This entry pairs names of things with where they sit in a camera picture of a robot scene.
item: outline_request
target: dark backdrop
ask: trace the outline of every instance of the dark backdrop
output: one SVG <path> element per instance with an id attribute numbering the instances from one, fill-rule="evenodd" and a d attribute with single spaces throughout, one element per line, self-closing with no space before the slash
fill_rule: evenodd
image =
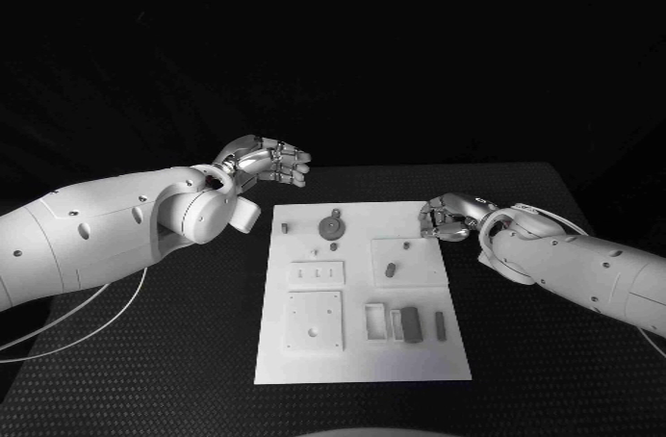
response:
<path id="1" fill-rule="evenodd" d="M 5 211 L 72 183 L 206 163 L 252 133 L 308 150 L 312 168 L 546 161 L 598 235 L 664 254 L 663 0 L 1 8 Z M 43 307 L 2 314 L 2 329 Z"/>

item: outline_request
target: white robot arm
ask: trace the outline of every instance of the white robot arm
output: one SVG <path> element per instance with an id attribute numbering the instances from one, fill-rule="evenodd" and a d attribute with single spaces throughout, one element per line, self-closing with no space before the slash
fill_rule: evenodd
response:
<path id="1" fill-rule="evenodd" d="M 305 185 L 309 154 L 246 136 L 210 165 L 171 167 L 72 185 L 0 217 L 0 311 L 103 285 L 207 243 L 226 224 L 247 233 L 256 180 Z"/>
<path id="2" fill-rule="evenodd" d="M 666 259 L 566 234 L 529 206 L 500 209 L 461 193 L 433 198 L 419 220 L 422 236 L 443 241 L 456 242 L 478 231 L 478 261 L 508 280 L 537 284 L 589 310 L 666 336 Z"/>

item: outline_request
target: dark tabletop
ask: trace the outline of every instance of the dark tabletop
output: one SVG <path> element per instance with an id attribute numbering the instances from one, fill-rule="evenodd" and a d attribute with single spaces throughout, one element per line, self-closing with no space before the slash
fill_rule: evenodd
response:
<path id="1" fill-rule="evenodd" d="M 109 328 L 23 364 L 0 435 L 295 436 L 351 426 L 459 435 L 666 433 L 666 361 L 629 325 L 475 261 L 475 236 L 442 243 L 471 381 L 255 386 L 253 367 L 272 207 L 402 201 L 472 193 L 531 204 L 588 229 L 546 164 L 314 168 L 308 186 L 260 183 L 252 233 L 229 227 L 148 269 L 144 290 Z M 93 330 L 125 304 L 139 274 L 44 333 L 46 351 Z M 90 291 L 54 298 L 51 317 Z"/>

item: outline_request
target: white platform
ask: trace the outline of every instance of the white platform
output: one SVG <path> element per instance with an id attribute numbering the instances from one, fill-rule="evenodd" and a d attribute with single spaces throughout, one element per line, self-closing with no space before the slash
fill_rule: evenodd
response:
<path id="1" fill-rule="evenodd" d="M 471 379 L 438 242 L 419 233 L 422 206 L 405 201 L 275 207 L 255 384 Z M 318 222 L 334 208 L 347 229 L 331 251 Z M 392 261 L 394 276 L 386 278 Z M 371 303 L 384 304 L 384 341 L 367 341 L 364 305 Z M 394 341 L 390 327 L 390 310 L 407 306 L 420 316 L 416 344 Z M 445 342 L 435 334 L 438 311 Z"/>

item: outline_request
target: table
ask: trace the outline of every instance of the table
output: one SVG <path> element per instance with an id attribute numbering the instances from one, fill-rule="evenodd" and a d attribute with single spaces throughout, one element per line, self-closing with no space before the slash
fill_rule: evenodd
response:
<path id="1" fill-rule="evenodd" d="M 122 317 L 90 340 L 25 362 L 0 410 L 0 435 L 295 436 L 354 426 L 459 435 L 666 432 L 666 362 L 635 328 L 475 261 L 475 237 L 441 243 L 471 381 L 253 386 L 272 207 L 426 201 L 472 193 L 588 223 L 547 164 L 314 167 L 298 190 L 262 183 L 249 235 L 167 256 Z M 77 339 L 122 307 L 116 282 L 44 333 L 33 352 Z M 90 292 L 54 298 L 51 317 Z"/>

